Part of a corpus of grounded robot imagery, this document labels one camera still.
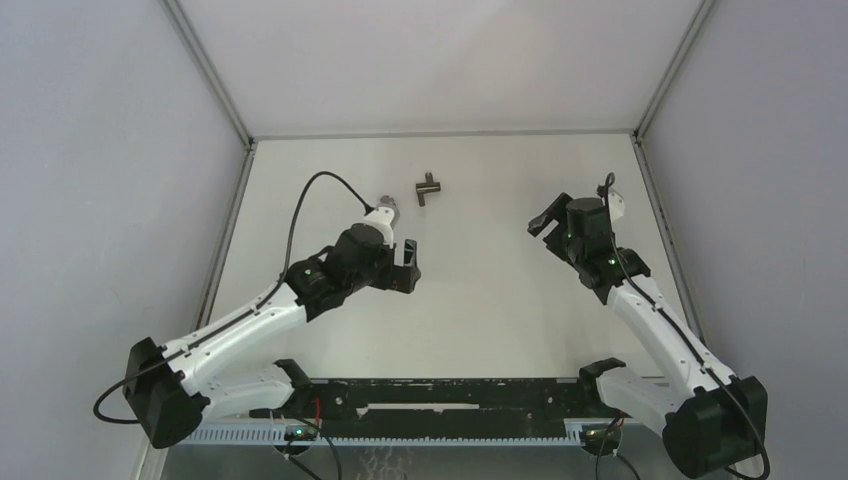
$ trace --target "red wire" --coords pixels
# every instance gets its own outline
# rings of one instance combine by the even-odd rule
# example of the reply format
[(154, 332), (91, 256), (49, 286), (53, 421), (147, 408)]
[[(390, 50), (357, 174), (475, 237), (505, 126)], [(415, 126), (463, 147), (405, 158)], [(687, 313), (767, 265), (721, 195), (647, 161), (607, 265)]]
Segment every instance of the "red wire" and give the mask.
[(321, 428), (321, 399), (315, 397), (315, 425)]

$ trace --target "white robotic arm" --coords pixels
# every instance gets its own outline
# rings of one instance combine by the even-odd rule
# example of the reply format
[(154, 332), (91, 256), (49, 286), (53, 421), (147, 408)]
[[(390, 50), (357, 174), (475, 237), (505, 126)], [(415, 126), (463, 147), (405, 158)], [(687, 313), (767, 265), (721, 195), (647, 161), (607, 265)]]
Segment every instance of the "white robotic arm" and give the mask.
[[(615, 245), (612, 220), (622, 216), (623, 199), (609, 189), (611, 178), (598, 188), (606, 203), (563, 193), (528, 228), (535, 237), (557, 222), (544, 239), (548, 250), (624, 320), (669, 383), (660, 388), (616, 358), (601, 360), (580, 369), (590, 408), (647, 426), (689, 478), (764, 453), (765, 388), (720, 362), (672, 310), (639, 255)], [(767, 476), (768, 468), (760, 478)]]
[(361, 223), (342, 232), (334, 246), (294, 263), (265, 292), (229, 315), (161, 346), (146, 338), (132, 347), (123, 393), (154, 447), (174, 445), (203, 421), (280, 408), (299, 384), (308, 385), (293, 360), (279, 360), (250, 375), (220, 377), (264, 338), (306, 325), (366, 286), (414, 290), (421, 276), (417, 245), (407, 240), (404, 264), (394, 265), (393, 227), (399, 212), (390, 199), (384, 202), (369, 207)]

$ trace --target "gray wall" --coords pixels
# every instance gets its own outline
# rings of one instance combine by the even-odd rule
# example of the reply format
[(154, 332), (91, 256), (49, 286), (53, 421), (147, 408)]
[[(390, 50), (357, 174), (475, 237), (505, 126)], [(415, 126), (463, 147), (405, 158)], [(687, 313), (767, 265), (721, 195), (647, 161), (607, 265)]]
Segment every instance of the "gray wall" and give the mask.
[(241, 145), (152, 0), (3, 2), (0, 72), (0, 478), (128, 478), (92, 403), (190, 328)]
[(717, 352), (769, 391), (772, 478), (842, 478), (848, 3), (725, 1), (647, 139)]

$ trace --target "white table surface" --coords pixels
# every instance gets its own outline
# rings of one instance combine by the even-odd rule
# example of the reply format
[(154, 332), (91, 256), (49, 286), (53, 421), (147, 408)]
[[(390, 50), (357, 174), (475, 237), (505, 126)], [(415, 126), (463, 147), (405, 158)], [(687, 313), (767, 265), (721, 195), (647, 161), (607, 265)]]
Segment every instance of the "white table surface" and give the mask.
[[(627, 326), (575, 271), (526, 233), (560, 193), (592, 196), (607, 172), (626, 201), (618, 243), (648, 263), (682, 312), (636, 157), (626, 135), (266, 140), (259, 143), (212, 319), (243, 305), (282, 268), (294, 205), (319, 170), (368, 201), (392, 195), (399, 245), (418, 241), (412, 295), (365, 289), (307, 326), (246, 352), (233, 370), (293, 358), (314, 378), (574, 377), (609, 356), (660, 375)], [(414, 184), (442, 192), (420, 208)], [(292, 262), (335, 243), (361, 206), (331, 178), (311, 188)]]

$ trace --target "black wire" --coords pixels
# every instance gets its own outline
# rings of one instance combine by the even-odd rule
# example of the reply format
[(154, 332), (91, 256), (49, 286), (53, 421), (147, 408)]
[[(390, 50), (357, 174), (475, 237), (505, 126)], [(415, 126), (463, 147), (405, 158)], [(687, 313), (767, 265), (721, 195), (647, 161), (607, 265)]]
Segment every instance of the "black wire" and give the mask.
[[(271, 289), (271, 291), (268, 292), (268, 295), (265, 295), (265, 297), (262, 298), (259, 301), (259, 303), (256, 304), (255, 308), (257, 310), (262, 308), (268, 302), (268, 300), (270, 300), (271, 297), (273, 297), (274, 294), (277, 293), (277, 291), (280, 289), (280, 287), (282, 287), (283, 283), (285, 282), (286, 272), (288, 272), (289, 261), (291, 260), (291, 249), (292, 249), (292, 239), (294, 238), (294, 227), (297, 224), (297, 217), (300, 214), (300, 207), (303, 205), (303, 200), (306, 198), (306, 192), (309, 191), (309, 187), (312, 186), (312, 183), (315, 182), (315, 180), (318, 177), (321, 177), (321, 176), (333, 177), (336, 180), (338, 180), (339, 182), (341, 182), (341, 184), (344, 185), (350, 191), (350, 193), (352, 193), (353, 196), (356, 197), (357, 200), (359, 200), (359, 203), (361, 203), (362, 206), (365, 207), (365, 214), (366, 215), (371, 213), (372, 211), (374, 211), (374, 207), (369, 205), (368, 202), (366, 202), (365, 199), (363, 199), (362, 196), (353, 187), (351, 187), (350, 184), (347, 183), (347, 181), (345, 179), (343, 179), (342, 177), (336, 175), (333, 172), (327, 172), (327, 171), (320, 171), (320, 172), (316, 173), (315, 175), (312, 175), (312, 177), (309, 179), (309, 181), (306, 182), (306, 185), (303, 186), (303, 190), (301, 190), (301, 192), (300, 192), (300, 197), (297, 199), (297, 206), (294, 209), (294, 214), (292, 215), (291, 226), (289, 227), (289, 238), (288, 238), (288, 242), (286, 244), (286, 259), (285, 259), (285, 263), (283, 264), (283, 271), (280, 273), (280, 276), (277, 278), (277, 283), (274, 285), (274, 287)], [(103, 392), (97, 398), (97, 400), (94, 402), (94, 407), (93, 407), (94, 416), (97, 417), (98, 420), (101, 420), (101, 421), (106, 422), (106, 423), (115, 424), (115, 425), (136, 425), (136, 424), (138, 424), (139, 422), (138, 422), (137, 419), (136, 420), (129, 420), (129, 419), (122, 419), (122, 418), (112, 418), (112, 417), (109, 417), (107, 415), (104, 415), (103, 413), (100, 412), (100, 405), (115, 390), (121, 388), (122, 386), (124, 386), (128, 383), (130, 383), (131, 381), (135, 380), (136, 378), (138, 378), (138, 377), (140, 377), (140, 376), (142, 376), (146, 373), (149, 373), (149, 372), (161, 367), (162, 365), (169, 363), (171, 360), (179, 357), (180, 355), (186, 354), (186, 353), (190, 352), (191, 350), (194, 350), (195, 348), (197, 348), (203, 342), (221, 334), (221, 332), (231, 328), (233, 325), (241, 322), (242, 320), (251, 317), (253, 315), (253, 312), (254, 312), (253, 309), (248, 309), (247, 311), (243, 312), (241, 315), (237, 316), (236, 318), (230, 320), (229, 322), (225, 323), (224, 325), (221, 325), (220, 327), (216, 328), (215, 330), (207, 333), (206, 335), (204, 335), (204, 336), (200, 337), (199, 339), (195, 340), (194, 342), (190, 343), (188, 345), (187, 350), (185, 350), (185, 351), (180, 350), (180, 351), (168, 356), (167, 358), (165, 358), (165, 359), (163, 359), (159, 362), (156, 362), (154, 365), (147, 367), (144, 370), (138, 371), (138, 372), (134, 373), (133, 375), (130, 375), (129, 377), (126, 377), (123, 380), (115, 383), (111, 387), (107, 388), (106, 391)]]
[(618, 459), (621, 460), (621, 463), (626, 465), (631, 472), (633, 472), (633, 475), (636, 477), (636, 480), (642, 480), (642, 477), (639, 476), (639, 472), (636, 471), (636, 467), (634, 467), (633, 464), (630, 463), (630, 460), (624, 458), (624, 455), (620, 453), (616, 453), (615, 456), (618, 457)]
[(610, 222), (610, 242), (612, 243), (612, 251), (615, 255), (616, 262), (618, 262), (619, 268), (621, 268), (621, 273), (624, 274), (624, 278), (627, 280), (627, 283), (631, 287), (633, 287), (633, 289), (636, 290), (639, 295), (641, 295), (642, 298), (645, 299), (646, 302), (651, 304), (651, 307), (656, 310), (657, 313), (659, 313), (668, 322), (669, 325), (671, 325), (671, 328), (673, 328), (674, 331), (677, 332), (677, 335), (680, 336), (680, 338), (683, 340), (683, 343), (685, 343), (686, 346), (689, 348), (689, 351), (692, 352), (692, 355), (695, 357), (695, 360), (697, 360), (698, 363), (703, 365), (703, 357), (701, 357), (701, 354), (695, 349), (695, 346), (692, 344), (692, 341), (689, 340), (689, 337), (686, 336), (685, 333), (683, 333), (683, 330), (680, 328), (680, 325), (678, 325), (677, 322), (672, 320), (671, 317), (669, 317), (668, 314), (665, 313), (665, 310), (662, 308), (662, 306), (658, 307), (657, 302), (653, 298), (651, 298), (650, 295), (648, 295), (644, 290), (642, 290), (639, 285), (636, 285), (636, 282), (634, 282), (633, 279), (630, 278), (630, 274), (627, 273), (627, 269), (624, 267), (624, 263), (621, 261), (621, 256), (619, 256), (618, 254), (618, 246), (615, 243), (615, 233), (612, 233), (612, 217), (609, 216), (609, 189), (610, 187), (612, 187), (613, 183), (615, 183), (615, 174), (610, 172), (609, 174), (607, 174), (607, 178), (604, 180), (604, 205), (607, 206), (607, 218)]
[(286, 458), (286, 460), (290, 461), (290, 462), (291, 462), (292, 464), (294, 464), (294, 466), (296, 466), (297, 468), (299, 468), (299, 469), (303, 470), (303, 473), (305, 473), (305, 474), (309, 475), (309, 476), (310, 476), (310, 477), (312, 477), (313, 479), (315, 479), (315, 480), (322, 480), (322, 479), (321, 479), (321, 477), (319, 477), (318, 475), (316, 475), (316, 474), (315, 474), (315, 472), (313, 472), (312, 470), (310, 470), (310, 469), (309, 469), (309, 467), (307, 467), (306, 465), (302, 464), (302, 463), (300, 462), (300, 460), (298, 460), (298, 459), (296, 459), (296, 458), (292, 457), (291, 455), (289, 455), (289, 457), (288, 457), (288, 458)]
[[(293, 242), (293, 240), (294, 240), (294, 229), (295, 229), (295, 226), (297, 226), (297, 219), (300, 216), (300, 208), (303, 206), (303, 201), (306, 199), (306, 193), (309, 192), (309, 187), (312, 186), (312, 184), (315, 182), (315, 180), (318, 179), (318, 177), (322, 177), (322, 176), (333, 177), (336, 180), (338, 180), (339, 182), (341, 182), (341, 184), (344, 185), (350, 191), (350, 193), (352, 193), (353, 196), (356, 197), (357, 200), (359, 200), (359, 203), (361, 203), (362, 206), (365, 207), (365, 214), (366, 215), (374, 210), (374, 207), (372, 207), (371, 205), (368, 205), (368, 202), (366, 202), (362, 198), (362, 196), (359, 195), (359, 192), (357, 192), (353, 187), (351, 187), (350, 184), (347, 183), (347, 181), (345, 179), (336, 175), (335, 173), (327, 172), (327, 171), (320, 171), (320, 172), (316, 173), (315, 175), (312, 175), (312, 177), (310, 177), (309, 180), (306, 182), (306, 184), (303, 186), (303, 190), (300, 191), (300, 197), (298, 197), (297, 205), (294, 207), (294, 213), (292, 214), (291, 224), (289, 225), (289, 237), (288, 237), (288, 240), (286, 240), (286, 257), (285, 257), (285, 260), (283, 262), (283, 271), (280, 272), (280, 275), (277, 278), (277, 283), (274, 285), (274, 288), (272, 288), (271, 291), (268, 292), (268, 295), (265, 295), (265, 297), (262, 298), (262, 300), (260, 300), (259, 303), (256, 304), (256, 309), (260, 309), (260, 308), (264, 307), (265, 304), (268, 303), (268, 300), (270, 300), (271, 297), (273, 297), (274, 294), (276, 294), (277, 291), (280, 290), (280, 287), (282, 287), (283, 283), (285, 282), (286, 273), (289, 270), (289, 263), (291, 262), (292, 244), (294, 243)], [(195, 340), (194, 342), (192, 342), (189, 345), (189, 349), (193, 349), (193, 348), (197, 347), (201, 343), (203, 343), (206, 340), (209, 340), (210, 338), (220, 334), (221, 332), (223, 332), (224, 330), (227, 330), (228, 328), (232, 327), (236, 323), (244, 320), (245, 318), (250, 317), (252, 313), (253, 313), (252, 310), (248, 310), (248, 311), (242, 313), (238, 317), (230, 320), (229, 322), (225, 323), (224, 325), (221, 325), (220, 327), (213, 330), (212, 332), (209, 332), (207, 335), (205, 335), (205, 336), (199, 338), (198, 340)]]
[(767, 479), (769, 475), (771, 475), (771, 462), (768, 458), (768, 452), (766, 452), (766, 446), (763, 442), (763, 436), (760, 435), (760, 432), (757, 430), (757, 427), (754, 426), (754, 421), (751, 420), (751, 417), (750, 415), (748, 415), (748, 412), (745, 411), (745, 409), (742, 407), (742, 404), (739, 403), (739, 400), (737, 400), (736, 397), (732, 393), (730, 393), (730, 390), (724, 385), (724, 383), (722, 383), (721, 379), (718, 378), (718, 375), (716, 375), (713, 369), (705, 368), (704, 370), (706, 370), (707, 375), (712, 377), (713, 381), (716, 382), (722, 390), (724, 390), (724, 393), (727, 394), (728, 397), (730, 397), (730, 400), (733, 401), (733, 404), (736, 406), (736, 409), (739, 411), (739, 413), (741, 413), (742, 416), (745, 417), (745, 421), (748, 423), (748, 426), (751, 428), (751, 431), (754, 432), (754, 441), (757, 443), (757, 448), (760, 449), (760, 455), (762, 455), (763, 457), (763, 473), (759, 477), (749, 477), (748, 475), (739, 473), (730, 467), (725, 467), (724, 471), (733, 475), (736, 478), (741, 478), (742, 480)]
[[(607, 218), (609, 218), (610, 221), (610, 232), (612, 232), (612, 217), (610, 216), (609, 212), (609, 189), (613, 183), (615, 183), (615, 174), (610, 172), (609, 174), (607, 174), (607, 178), (604, 180), (603, 190), (604, 204), (607, 206)], [(766, 480), (769, 475), (771, 475), (771, 462), (769, 461), (768, 453), (766, 452), (766, 446), (765, 442), (763, 441), (763, 437), (757, 430), (757, 427), (754, 425), (754, 421), (751, 420), (751, 417), (748, 415), (748, 412), (745, 411), (745, 408), (742, 406), (741, 403), (739, 403), (739, 400), (737, 400), (736, 397), (730, 392), (730, 390), (724, 385), (724, 382), (722, 382), (721, 379), (718, 378), (718, 375), (713, 371), (713, 369), (705, 366), (706, 362), (704, 361), (704, 358), (701, 357), (701, 354), (695, 349), (695, 346), (692, 345), (692, 342), (689, 340), (686, 334), (683, 333), (683, 329), (680, 328), (677, 322), (672, 320), (672, 318), (668, 316), (667, 313), (665, 313), (665, 310), (662, 308), (662, 306), (658, 307), (657, 302), (653, 298), (651, 298), (651, 296), (648, 295), (644, 290), (639, 288), (639, 286), (636, 285), (636, 283), (634, 283), (633, 280), (630, 278), (630, 275), (627, 273), (627, 269), (621, 262), (621, 257), (618, 255), (618, 247), (615, 244), (615, 234), (610, 235), (610, 241), (612, 242), (612, 250), (615, 254), (618, 266), (621, 268), (621, 272), (624, 274), (624, 278), (627, 279), (627, 283), (630, 284), (630, 286), (633, 287), (633, 289), (636, 290), (639, 295), (641, 295), (642, 298), (645, 299), (646, 302), (650, 303), (651, 307), (653, 307), (653, 309), (658, 312), (660, 316), (662, 316), (662, 318), (665, 319), (666, 322), (668, 322), (669, 325), (671, 325), (674, 331), (677, 332), (677, 335), (680, 336), (680, 338), (683, 340), (683, 343), (685, 343), (689, 351), (692, 352), (692, 356), (694, 356), (695, 360), (698, 361), (698, 364), (701, 366), (701, 369), (704, 370), (710, 377), (712, 377), (713, 381), (717, 383), (722, 390), (724, 390), (724, 393), (727, 394), (728, 397), (730, 397), (730, 400), (733, 401), (733, 404), (736, 406), (736, 409), (739, 411), (740, 414), (742, 414), (742, 417), (745, 418), (745, 422), (748, 424), (748, 426), (751, 428), (751, 431), (754, 433), (754, 441), (757, 444), (757, 448), (760, 450), (760, 455), (762, 455), (763, 457), (762, 475), (760, 475), (759, 477), (749, 477), (745, 474), (737, 472), (736, 470), (733, 470), (730, 467), (725, 467), (724, 470), (727, 473), (735, 476), (736, 478), (741, 478), (742, 480)]]
[(166, 365), (171, 360), (182, 355), (182, 353), (183, 353), (183, 351), (180, 350), (179, 352), (177, 352), (173, 355), (170, 355), (167, 358), (164, 358), (164, 359), (156, 362), (155, 364), (137, 372), (135, 375), (131, 375), (131, 376), (121, 380), (120, 382), (112, 385), (111, 387), (107, 388), (106, 391), (103, 392), (99, 397), (97, 397), (97, 400), (94, 401), (94, 408), (92, 409), (94, 411), (94, 416), (97, 417), (97, 419), (102, 421), (102, 422), (111, 423), (113, 425), (136, 425), (136, 424), (138, 424), (137, 419), (129, 420), (129, 419), (124, 419), (124, 418), (113, 418), (113, 417), (109, 417), (107, 415), (104, 415), (100, 412), (100, 405), (103, 403), (104, 400), (106, 400), (106, 397), (111, 395), (112, 392), (114, 392), (115, 390), (123, 387), (124, 385), (130, 383), (131, 381), (135, 380), (136, 378), (138, 378), (138, 377), (140, 377), (140, 376), (142, 376), (142, 375), (144, 375), (148, 372), (152, 372), (153, 370), (156, 370), (157, 368), (159, 368), (163, 365)]
[(615, 428), (615, 424), (620, 422), (621, 418), (616, 417), (612, 419), (609, 426), (606, 430), (604, 430), (604, 438), (601, 440), (601, 447), (598, 449), (598, 456), (595, 457), (595, 480), (601, 479), (600, 467), (601, 467), (601, 456), (604, 453), (604, 445), (607, 443), (607, 437), (609, 437), (610, 433), (612, 433), (612, 429)]
[(339, 451), (336, 450), (336, 445), (333, 444), (333, 441), (330, 440), (330, 437), (324, 435), (324, 432), (321, 431), (321, 429), (318, 427), (318, 425), (315, 425), (314, 423), (310, 422), (309, 420), (301, 418), (297, 415), (292, 415), (291, 413), (284, 413), (283, 416), (285, 418), (292, 418), (294, 420), (297, 420), (298, 422), (311, 427), (313, 430), (315, 430), (316, 432), (321, 434), (321, 438), (326, 440), (327, 444), (330, 445), (330, 450), (333, 452), (333, 457), (336, 459), (336, 473), (338, 474), (338, 479), (342, 480), (342, 460), (339, 457)]

